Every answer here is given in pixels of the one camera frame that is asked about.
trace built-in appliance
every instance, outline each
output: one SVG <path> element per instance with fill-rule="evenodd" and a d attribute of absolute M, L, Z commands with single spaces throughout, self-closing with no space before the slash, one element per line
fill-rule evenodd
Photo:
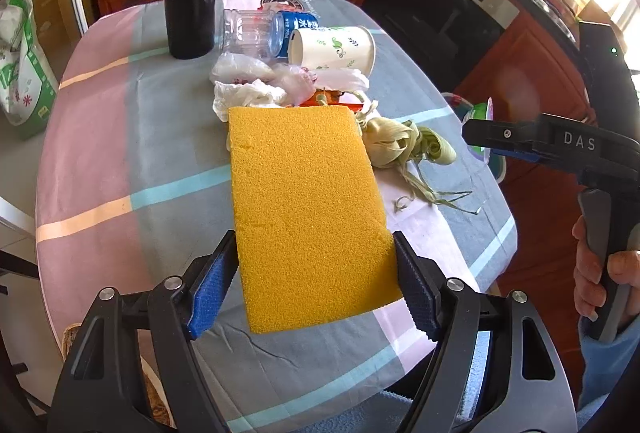
<path fill-rule="evenodd" d="M 365 0 L 363 8 L 441 92 L 451 92 L 518 15 L 509 0 Z"/>

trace yellow sponge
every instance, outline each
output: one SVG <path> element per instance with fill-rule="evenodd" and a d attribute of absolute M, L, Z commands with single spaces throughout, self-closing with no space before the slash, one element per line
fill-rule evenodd
<path fill-rule="evenodd" d="M 394 241 L 349 108 L 231 108 L 229 133 L 252 332 L 327 323 L 401 297 Z"/>

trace silver rivet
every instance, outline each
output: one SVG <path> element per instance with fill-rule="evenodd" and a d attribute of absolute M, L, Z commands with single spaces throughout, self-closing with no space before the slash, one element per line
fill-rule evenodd
<path fill-rule="evenodd" d="M 521 290 L 514 290 L 513 294 L 511 294 L 511 296 L 518 303 L 526 303 L 527 302 L 527 295 L 524 294 L 524 292 L 521 291 Z"/>
<path fill-rule="evenodd" d="M 465 284 L 458 278 L 451 278 L 447 280 L 447 287 L 449 287 L 452 291 L 460 292 L 463 288 L 465 288 Z"/>
<path fill-rule="evenodd" d="M 114 291 L 113 288 L 111 287 L 103 288 L 100 291 L 100 299 L 102 301 L 109 301 L 114 296 L 114 294 L 116 294 L 116 291 Z"/>
<path fill-rule="evenodd" d="M 167 290 L 176 290 L 182 286 L 182 280 L 179 276 L 172 276 L 164 280 L 164 288 Z"/>

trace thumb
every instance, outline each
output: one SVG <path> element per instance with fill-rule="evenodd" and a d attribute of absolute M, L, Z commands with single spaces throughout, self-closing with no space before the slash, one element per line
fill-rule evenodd
<path fill-rule="evenodd" d="M 640 288 L 640 252 L 621 251 L 611 254 L 607 271 L 611 279 L 619 285 Z"/>

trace blue gripper pad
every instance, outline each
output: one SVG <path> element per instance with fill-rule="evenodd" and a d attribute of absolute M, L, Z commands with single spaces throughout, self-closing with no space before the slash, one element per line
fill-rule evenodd
<path fill-rule="evenodd" d="M 207 263 L 204 269 L 208 268 L 208 270 L 198 277 L 196 284 L 198 282 L 200 284 L 196 287 L 192 297 L 191 318 L 187 323 L 187 330 L 192 340 L 197 339 L 213 326 L 225 299 L 226 291 L 231 285 L 236 270 L 238 270 L 235 236 L 232 244 L 226 246 L 222 251 L 219 246 L 211 256 L 211 263 Z"/>
<path fill-rule="evenodd" d="M 416 256 L 400 231 L 394 233 L 394 241 L 398 261 L 398 285 L 415 326 L 425 332 L 432 341 L 439 341 L 442 336 L 442 328 L 438 323 L 439 288 L 446 279 L 432 259 Z"/>

